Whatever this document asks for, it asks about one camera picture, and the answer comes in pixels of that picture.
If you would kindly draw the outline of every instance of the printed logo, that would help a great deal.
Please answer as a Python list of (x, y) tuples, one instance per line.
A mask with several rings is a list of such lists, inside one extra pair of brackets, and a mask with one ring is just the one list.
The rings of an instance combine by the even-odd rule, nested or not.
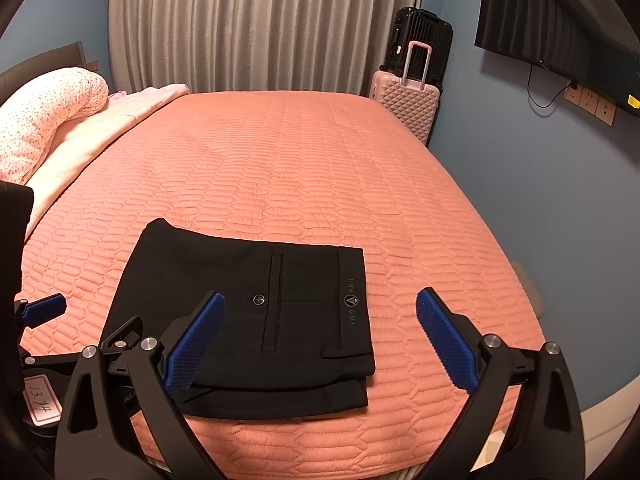
[(358, 299), (358, 297), (354, 296), (353, 294), (350, 294), (350, 295), (344, 297), (344, 304), (346, 306), (349, 306), (349, 307), (356, 306), (359, 301), (360, 300)]

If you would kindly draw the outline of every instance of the electrical outlet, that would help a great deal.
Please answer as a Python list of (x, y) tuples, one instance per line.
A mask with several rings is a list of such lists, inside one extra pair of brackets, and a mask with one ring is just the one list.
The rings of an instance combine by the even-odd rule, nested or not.
[(582, 89), (582, 95), (580, 96), (580, 108), (587, 110), (590, 114), (595, 115), (598, 108), (598, 98), (600, 96), (593, 90), (588, 88)]
[(596, 117), (603, 123), (613, 126), (613, 118), (616, 116), (616, 105), (608, 99), (600, 96), (598, 107), (596, 108)]
[(570, 103), (580, 106), (580, 97), (582, 97), (582, 85), (577, 84), (575, 87), (576, 88), (573, 89), (569, 86), (569, 88), (564, 91), (564, 98)]

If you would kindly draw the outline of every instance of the television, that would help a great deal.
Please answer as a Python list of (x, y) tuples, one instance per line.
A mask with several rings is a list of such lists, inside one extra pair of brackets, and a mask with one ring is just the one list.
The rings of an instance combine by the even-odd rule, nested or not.
[(556, 72), (640, 116), (640, 40), (615, 0), (482, 0), (475, 45)]

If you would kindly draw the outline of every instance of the welt pocket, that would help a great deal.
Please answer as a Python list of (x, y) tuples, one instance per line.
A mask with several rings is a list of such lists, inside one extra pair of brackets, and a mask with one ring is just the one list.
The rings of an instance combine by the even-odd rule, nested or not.
[(262, 350), (275, 352), (278, 343), (280, 323), (280, 302), (282, 294), (282, 254), (271, 255), (269, 270), (269, 291), (267, 294), (267, 317), (264, 321)]

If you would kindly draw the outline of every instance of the pink blanket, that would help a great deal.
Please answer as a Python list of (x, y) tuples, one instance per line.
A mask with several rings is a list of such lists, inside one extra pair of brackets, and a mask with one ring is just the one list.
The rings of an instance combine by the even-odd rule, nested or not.
[[(424, 286), (481, 332), (524, 348), (543, 342), (489, 229), (380, 104), (345, 94), (219, 92), (155, 112), (46, 213), (25, 247), (23, 296), (60, 291), (69, 307), (25, 334), (25, 346), (52, 353), (95, 343), (140, 232), (159, 216), (214, 236), (364, 249), (377, 367), (369, 407), (304, 421), (191, 419), (231, 478), (366, 478), (427, 460), (466, 395), (415, 318)], [(141, 416), (136, 425), (159, 457)]]

